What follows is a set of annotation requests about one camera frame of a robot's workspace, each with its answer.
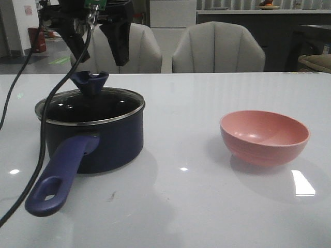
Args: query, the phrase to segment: wall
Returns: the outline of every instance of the wall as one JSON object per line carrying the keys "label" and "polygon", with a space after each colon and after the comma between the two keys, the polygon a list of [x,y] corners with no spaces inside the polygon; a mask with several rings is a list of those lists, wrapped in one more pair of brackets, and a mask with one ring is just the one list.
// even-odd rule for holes
{"label": "wall", "polygon": [[12,0],[0,0],[4,29],[10,51],[20,53],[22,46],[19,39],[19,31],[16,25],[16,17]]}
{"label": "wall", "polygon": [[2,22],[1,8],[0,8],[0,58],[8,55],[7,41],[5,36],[4,25]]}
{"label": "wall", "polygon": [[[20,36],[22,50],[26,51],[31,48],[30,39],[27,29],[29,27],[38,27],[39,19],[35,0],[12,0],[15,11],[16,23]],[[31,6],[32,15],[26,15],[24,6]]]}

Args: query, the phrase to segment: lid knob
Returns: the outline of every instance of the lid knob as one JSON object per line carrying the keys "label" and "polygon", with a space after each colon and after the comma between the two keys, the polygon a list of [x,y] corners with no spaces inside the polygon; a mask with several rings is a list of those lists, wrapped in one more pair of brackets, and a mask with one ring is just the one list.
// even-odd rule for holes
{"label": "lid knob", "polygon": [[109,73],[104,71],[99,74],[92,74],[90,71],[79,71],[71,75],[70,79],[84,96],[93,97],[100,94],[108,77]]}

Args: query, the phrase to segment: saucepan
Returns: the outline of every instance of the saucepan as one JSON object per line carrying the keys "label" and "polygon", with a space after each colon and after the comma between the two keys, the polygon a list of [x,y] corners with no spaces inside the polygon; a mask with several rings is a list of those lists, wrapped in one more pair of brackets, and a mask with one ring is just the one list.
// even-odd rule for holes
{"label": "saucepan", "polygon": [[[26,210],[49,216],[64,205],[76,173],[100,173],[132,161],[143,147],[144,98],[131,90],[103,87],[108,73],[78,72],[79,89],[53,97],[47,113],[50,162],[31,190]],[[39,119],[45,99],[37,103]]]}

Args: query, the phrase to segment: robotic arm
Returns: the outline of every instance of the robotic arm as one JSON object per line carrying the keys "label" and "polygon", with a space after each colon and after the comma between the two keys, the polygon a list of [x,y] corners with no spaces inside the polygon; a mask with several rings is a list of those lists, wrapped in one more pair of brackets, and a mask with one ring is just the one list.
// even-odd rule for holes
{"label": "robotic arm", "polygon": [[59,5],[48,6],[44,1],[42,20],[51,21],[50,28],[58,32],[77,59],[83,48],[81,34],[74,30],[74,20],[90,25],[102,24],[118,66],[129,61],[129,33],[133,17],[131,0],[58,0]]}

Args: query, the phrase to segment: glass lid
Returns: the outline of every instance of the glass lid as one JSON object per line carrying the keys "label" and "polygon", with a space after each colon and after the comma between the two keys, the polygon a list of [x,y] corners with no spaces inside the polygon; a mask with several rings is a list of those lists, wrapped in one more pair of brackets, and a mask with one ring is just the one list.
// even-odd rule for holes
{"label": "glass lid", "polygon": [[[35,107],[41,119],[46,99]],[[104,87],[87,97],[78,89],[56,94],[49,106],[47,122],[63,126],[90,126],[121,120],[145,107],[144,98],[131,90]]]}

